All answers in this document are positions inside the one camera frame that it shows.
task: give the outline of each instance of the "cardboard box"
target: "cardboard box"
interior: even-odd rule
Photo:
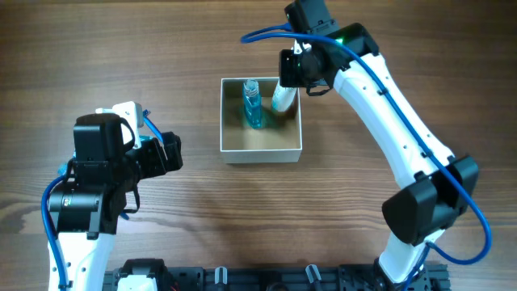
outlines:
[[[221,154],[225,163],[298,162],[302,150],[300,92],[282,115],[271,110],[278,78],[254,78],[262,95],[264,124],[252,129],[244,115],[242,84],[248,78],[221,79]]]

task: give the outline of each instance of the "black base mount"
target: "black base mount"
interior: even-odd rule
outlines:
[[[165,268],[162,259],[136,259],[123,268],[104,275],[103,291],[116,291],[120,279],[128,275],[157,278],[158,290],[167,291],[377,291],[373,264],[341,265],[317,268],[317,276],[309,278],[307,268],[271,269],[203,269]],[[450,291],[447,265],[425,264],[414,278],[410,291]]]

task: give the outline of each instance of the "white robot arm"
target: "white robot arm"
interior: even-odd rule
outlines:
[[[96,112],[78,118],[75,158],[68,163],[65,181],[48,198],[63,260],[56,262],[49,243],[49,291],[102,289],[118,216],[135,213],[140,206],[137,183],[183,165],[178,136],[163,133],[163,147],[156,138],[140,137],[145,118],[140,104],[126,102]],[[126,192],[135,194],[137,209],[125,209]],[[64,266],[67,286],[60,285],[57,264]],[[118,284],[118,290],[157,290],[146,276],[127,276]]]
[[[362,58],[382,78],[384,85],[418,134],[427,138],[426,143],[437,159],[447,166],[448,158],[453,156],[452,152],[429,131],[398,90],[382,55],[373,56],[369,53]],[[386,98],[379,95],[377,85],[357,61],[350,63],[350,69],[340,70],[336,74],[334,89],[354,108],[368,127],[388,159],[395,181],[401,189],[415,183],[417,173],[423,172],[424,175],[431,175],[438,170],[429,158],[422,156],[422,149],[418,143]],[[404,243],[391,233],[385,251],[379,258],[380,267],[393,283],[403,282],[417,263],[425,243],[434,242],[444,231],[437,230],[429,234],[424,242],[417,246]]]

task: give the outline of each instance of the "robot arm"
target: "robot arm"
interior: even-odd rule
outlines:
[[[379,47],[362,25],[354,23],[340,29],[323,0],[296,0],[285,8],[285,13],[293,32],[327,36],[359,55],[384,83],[433,156],[472,195],[477,164],[470,157],[455,159],[420,120],[389,74]],[[280,53],[280,84],[305,87],[309,95],[318,95],[310,93],[316,86],[334,88],[354,108],[384,152],[401,191],[383,204],[392,233],[376,266],[388,289],[399,288],[415,268],[426,243],[433,243],[452,226],[465,212],[466,202],[427,157],[385,98],[385,92],[358,61],[339,47],[297,40],[293,50]]]
[[[101,114],[78,118],[74,126],[75,158],[68,163],[65,180],[53,189],[48,200],[68,290],[102,288],[118,216],[135,213],[140,206],[138,182],[183,165],[178,136],[163,133],[163,147],[157,138],[139,136],[137,128],[144,119],[139,104],[122,103],[97,112]],[[134,193],[136,209],[125,208],[126,192]],[[59,274],[51,247],[49,252],[48,290],[54,291],[59,286]]]

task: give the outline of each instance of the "white cylinder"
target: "white cylinder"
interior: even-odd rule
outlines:
[[[276,84],[275,94],[271,101],[271,106],[276,112],[286,112],[291,107],[296,95],[296,88],[286,88],[280,85],[280,80]]]

